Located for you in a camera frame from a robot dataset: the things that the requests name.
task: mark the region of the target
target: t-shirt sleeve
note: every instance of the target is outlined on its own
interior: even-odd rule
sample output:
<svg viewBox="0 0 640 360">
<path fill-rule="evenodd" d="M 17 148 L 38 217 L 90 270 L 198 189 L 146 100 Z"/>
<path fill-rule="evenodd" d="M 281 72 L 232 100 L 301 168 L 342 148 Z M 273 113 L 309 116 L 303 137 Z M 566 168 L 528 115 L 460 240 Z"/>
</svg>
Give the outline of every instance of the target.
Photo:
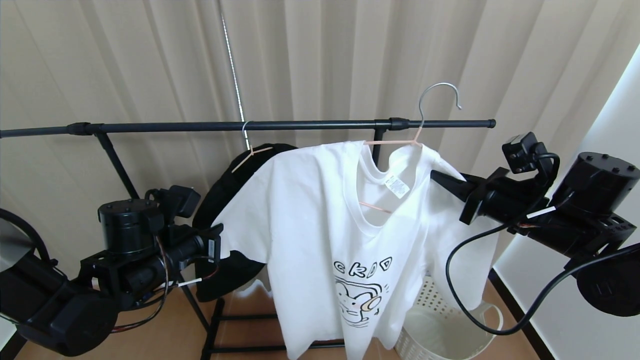
<svg viewBox="0 0 640 360">
<path fill-rule="evenodd" d="M 429 185 L 427 270 L 446 303 L 459 308 L 445 276 L 447 258 L 459 243 L 493 229 L 498 223 L 486 217 L 476 218 L 471 225 L 460 222 L 464 203 L 438 183 L 432 181 Z M 497 240 L 498 234 L 493 234 L 472 241 L 457 251 L 451 261 L 451 281 L 467 309 L 480 305 Z"/>
<path fill-rule="evenodd" d="M 271 251 L 269 219 L 269 178 L 271 160 L 254 173 L 216 217 L 212 225 L 222 223 L 220 258 L 231 250 L 260 263 L 267 263 Z"/>
</svg>

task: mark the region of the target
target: beige curtain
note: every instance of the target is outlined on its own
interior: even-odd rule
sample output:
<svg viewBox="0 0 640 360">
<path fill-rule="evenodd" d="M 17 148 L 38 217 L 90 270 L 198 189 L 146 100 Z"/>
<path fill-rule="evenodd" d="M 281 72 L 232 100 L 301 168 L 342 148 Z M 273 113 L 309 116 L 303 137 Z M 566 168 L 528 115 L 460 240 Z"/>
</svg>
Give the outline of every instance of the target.
<svg viewBox="0 0 640 360">
<path fill-rule="evenodd" d="M 0 2 L 2 129 L 72 122 L 243 118 L 490 119 L 495 129 L 428 129 L 462 172 L 504 166 L 500 144 L 534 131 L 570 163 L 640 43 L 640 2 Z M 255 145 L 370 138 L 372 131 L 250 133 Z M 386 139 L 405 139 L 407 131 Z M 113 135 L 139 192 L 201 194 L 244 149 L 240 133 Z M 383 147 L 381 164 L 393 147 Z M 62 269 L 103 249 L 96 210 L 127 197 L 93 138 L 0 140 L 0 205 L 28 219 Z M 508 236 L 503 239 L 504 246 Z"/>
</svg>

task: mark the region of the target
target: pink hanger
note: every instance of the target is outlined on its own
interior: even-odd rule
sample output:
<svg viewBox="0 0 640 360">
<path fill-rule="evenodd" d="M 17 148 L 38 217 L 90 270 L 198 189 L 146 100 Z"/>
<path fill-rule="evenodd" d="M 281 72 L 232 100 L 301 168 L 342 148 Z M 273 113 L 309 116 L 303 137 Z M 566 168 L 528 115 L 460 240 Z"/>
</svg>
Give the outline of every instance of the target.
<svg viewBox="0 0 640 360">
<path fill-rule="evenodd" d="M 385 145 L 385 144 L 410 144 L 410 145 L 416 145 L 416 146 L 420 146 L 422 147 L 422 144 L 418 142 L 418 136 L 420 136 L 420 132 L 422 131 L 422 127 L 424 125 L 424 113 L 422 112 L 422 98 L 424 98 L 424 96 L 429 92 L 429 90 L 431 90 L 432 88 L 439 86 L 439 85 L 447 85 L 453 88 L 453 90 L 456 92 L 456 107 L 459 110 L 462 110 L 462 106 L 460 106 L 460 94 L 458 93 L 458 88 L 455 87 L 455 85 L 450 84 L 450 83 L 437 83 L 437 84 L 433 84 L 431 86 L 429 86 L 428 88 L 425 89 L 425 91 L 422 92 L 422 95 L 420 95 L 420 99 L 418 100 L 418 110 L 420 111 L 420 126 L 418 127 L 418 131 L 416 131 L 415 136 L 413 137 L 413 139 L 411 140 L 380 140 L 380 141 L 370 141 L 370 142 L 365 142 L 364 144 L 366 145 Z M 372 204 L 368 204 L 366 202 L 359 202 L 360 205 L 364 205 L 364 206 L 369 206 L 372 209 L 376 209 L 376 210 L 380 210 L 380 211 L 384 211 L 386 213 L 391 214 L 391 211 L 386 210 L 386 209 L 382 209 L 379 208 L 377 206 L 374 206 Z"/>
<path fill-rule="evenodd" d="M 254 154 L 257 154 L 258 152 L 262 152 L 262 151 L 267 151 L 267 150 L 271 150 L 273 149 L 273 147 L 265 147 L 264 149 L 260 149 L 258 151 L 253 151 L 253 146 L 251 146 L 251 143 L 249 142 L 249 136 L 247 136 L 246 134 L 246 130 L 244 130 L 244 127 L 249 124 L 251 122 L 251 120 L 247 121 L 244 123 L 244 125 L 242 125 L 242 132 L 244 134 L 244 140 L 246 141 L 247 147 L 249 148 L 249 155 L 246 156 L 246 158 L 244 158 L 242 161 L 240 161 L 240 164 L 236 165 L 236 167 L 234 167 L 233 170 L 231 170 L 231 173 L 233 174 L 234 172 L 236 172 L 236 170 L 242 166 L 242 164 L 244 164 L 247 160 L 249 160 L 249 158 L 251 158 Z"/>
</svg>

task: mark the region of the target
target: white t-shirt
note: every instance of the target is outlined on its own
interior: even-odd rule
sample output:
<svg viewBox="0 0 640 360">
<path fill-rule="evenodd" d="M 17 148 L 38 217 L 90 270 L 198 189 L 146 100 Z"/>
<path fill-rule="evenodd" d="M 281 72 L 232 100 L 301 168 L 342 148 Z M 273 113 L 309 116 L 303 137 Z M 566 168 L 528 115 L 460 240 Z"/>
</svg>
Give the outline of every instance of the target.
<svg viewBox="0 0 640 360">
<path fill-rule="evenodd" d="M 290 359 L 315 340 L 344 338 L 347 357 L 356 360 L 374 336 L 392 348 L 427 271 L 455 305 L 444 276 L 447 256 L 495 223 L 458 221 L 462 201 L 430 175 L 433 169 L 463 178 L 437 152 L 407 145 L 389 164 L 380 172 L 362 141 L 283 152 L 216 218 L 224 224 L 222 258 L 238 250 L 267 264 Z M 480 303 L 496 241 L 475 241 L 453 259 L 454 286 L 470 309 Z"/>
</svg>

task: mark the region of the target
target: tiled floor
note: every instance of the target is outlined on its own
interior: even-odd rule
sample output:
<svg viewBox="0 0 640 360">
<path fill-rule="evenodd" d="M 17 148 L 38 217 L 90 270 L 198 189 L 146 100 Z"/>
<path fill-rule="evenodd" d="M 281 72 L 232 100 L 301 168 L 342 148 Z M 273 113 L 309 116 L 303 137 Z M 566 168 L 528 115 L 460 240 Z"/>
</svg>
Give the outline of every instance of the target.
<svg viewBox="0 0 640 360">
<path fill-rule="evenodd" d="M 508 314 L 506 306 L 497 295 L 493 286 L 488 284 L 484 293 L 487 302 L 498 305 L 506 315 L 505 327 L 511 327 L 515 321 Z M 275 312 L 273 301 L 262 288 L 257 288 L 250 296 L 230 294 L 226 298 L 225 314 L 241 315 Z M 211 317 L 214 303 L 201 304 L 207 317 Z M 119 323 L 129 323 L 146 317 L 153 309 L 122 313 Z M 489 324 L 496 325 L 495 319 L 488 316 Z M 205 332 L 195 314 L 189 307 L 186 297 L 180 291 L 173 291 L 165 308 L 153 322 L 122 334 L 111 335 L 96 349 L 75 357 L 78 360 L 113 359 L 199 359 L 204 343 Z M 280 327 L 276 320 L 253 320 L 223 322 L 216 344 L 225 346 L 276 345 L 282 344 Z M 59 360 L 65 357 L 46 350 L 33 343 L 27 343 L 17 360 Z M 308 350 L 302 360 L 345 359 L 344 349 L 325 348 Z M 511 336 L 499 336 L 479 356 L 478 360 L 537 359 L 536 353 L 522 332 Z M 271 360 L 287 359 L 285 352 L 263 352 L 249 354 L 216 354 L 211 360 Z M 396 352 L 386 350 L 374 340 L 365 355 L 366 360 L 399 359 Z"/>
</svg>

